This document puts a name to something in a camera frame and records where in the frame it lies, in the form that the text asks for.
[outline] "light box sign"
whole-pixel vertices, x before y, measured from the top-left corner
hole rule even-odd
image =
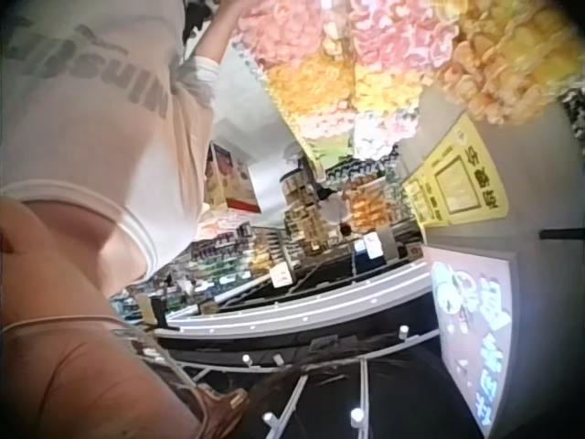
[[[510,261],[425,246],[442,358],[489,436],[505,386],[512,339]]]

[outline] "white t-shirt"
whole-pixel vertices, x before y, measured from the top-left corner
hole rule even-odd
[[[193,239],[218,64],[183,64],[182,0],[22,2],[2,59],[2,194],[114,221],[145,278]]]
[[[319,201],[319,210],[325,221],[332,226],[347,222],[351,218],[347,201],[343,201],[337,193],[331,194],[323,201]]]

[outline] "yellow poster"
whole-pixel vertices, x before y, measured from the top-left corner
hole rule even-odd
[[[415,179],[419,192],[413,187]],[[423,226],[494,220],[508,214],[502,180],[466,113],[406,182],[405,189]]]

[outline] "yellow sign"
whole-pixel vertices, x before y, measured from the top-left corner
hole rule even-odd
[[[422,226],[494,220],[508,214],[502,180],[467,114],[407,180],[405,189]]]

